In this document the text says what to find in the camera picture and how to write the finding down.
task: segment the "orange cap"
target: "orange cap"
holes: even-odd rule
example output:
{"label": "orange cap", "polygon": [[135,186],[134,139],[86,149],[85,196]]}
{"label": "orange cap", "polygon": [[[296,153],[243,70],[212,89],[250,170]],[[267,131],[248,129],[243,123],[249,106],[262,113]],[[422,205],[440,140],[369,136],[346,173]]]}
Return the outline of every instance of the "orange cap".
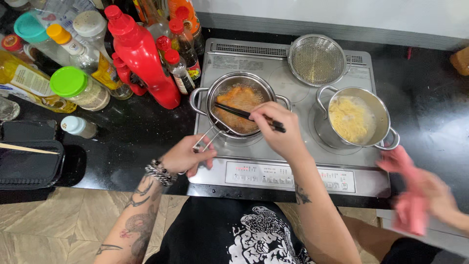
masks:
{"label": "orange cap", "polygon": [[59,24],[50,25],[46,32],[57,44],[65,44],[72,38],[72,35]]}

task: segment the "white cap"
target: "white cap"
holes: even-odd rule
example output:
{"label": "white cap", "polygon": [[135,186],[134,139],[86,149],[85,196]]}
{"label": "white cap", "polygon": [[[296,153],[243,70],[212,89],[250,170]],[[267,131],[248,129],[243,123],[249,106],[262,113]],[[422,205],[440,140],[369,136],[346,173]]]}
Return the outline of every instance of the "white cap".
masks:
{"label": "white cap", "polygon": [[7,3],[9,6],[13,8],[18,8],[20,6],[27,4],[28,0],[5,0],[5,3]]}
{"label": "white cap", "polygon": [[60,127],[72,135],[78,135],[85,130],[86,121],[80,117],[67,116],[62,119]]}
{"label": "white cap", "polygon": [[106,19],[98,11],[84,11],[73,20],[73,28],[82,37],[93,37],[106,28]]}

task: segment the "hand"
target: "hand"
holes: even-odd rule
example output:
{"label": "hand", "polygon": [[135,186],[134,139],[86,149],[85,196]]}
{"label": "hand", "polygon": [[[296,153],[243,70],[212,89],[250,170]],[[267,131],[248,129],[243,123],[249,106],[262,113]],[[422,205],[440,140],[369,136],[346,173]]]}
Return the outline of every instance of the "hand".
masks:
{"label": "hand", "polygon": [[430,213],[442,222],[448,223],[454,213],[459,209],[451,194],[451,189],[435,174],[419,169],[422,179],[418,182],[418,187],[429,201]]}
{"label": "hand", "polygon": [[[282,122],[286,133],[273,131],[263,114],[275,121]],[[310,156],[301,138],[298,116],[275,102],[256,106],[249,119],[254,120],[269,146],[287,162],[302,156]]]}
{"label": "hand", "polygon": [[[199,162],[206,161],[209,169],[213,166],[213,157],[217,155],[217,151],[212,144],[208,149],[201,153],[194,153],[192,147],[199,141],[202,134],[194,136],[186,136],[179,141],[172,149],[163,155],[161,161],[163,167],[168,172],[187,172],[187,177],[192,177],[197,173]],[[208,137],[204,137],[202,141],[205,144],[210,142]]]}

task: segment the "noodles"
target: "noodles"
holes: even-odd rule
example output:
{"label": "noodles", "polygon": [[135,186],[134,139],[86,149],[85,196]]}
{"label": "noodles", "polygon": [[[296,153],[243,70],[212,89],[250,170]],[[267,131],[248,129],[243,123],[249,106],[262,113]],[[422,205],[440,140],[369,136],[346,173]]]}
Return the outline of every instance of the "noodles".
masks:
{"label": "noodles", "polygon": [[332,127],[349,142],[365,145],[376,130],[376,121],[366,103],[358,97],[339,96],[329,104]]}

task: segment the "mesh strainer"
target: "mesh strainer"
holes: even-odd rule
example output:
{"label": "mesh strainer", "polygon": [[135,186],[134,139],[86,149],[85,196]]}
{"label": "mesh strainer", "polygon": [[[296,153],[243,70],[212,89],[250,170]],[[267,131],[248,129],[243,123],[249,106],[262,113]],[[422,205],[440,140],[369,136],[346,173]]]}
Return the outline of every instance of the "mesh strainer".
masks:
{"label": "mesh strainer", "polygon": [[338,82],[346,74],[347,59],[333,39],[308,34],[292,43],[288,64],[293,74],[304,83],[323,86]]}

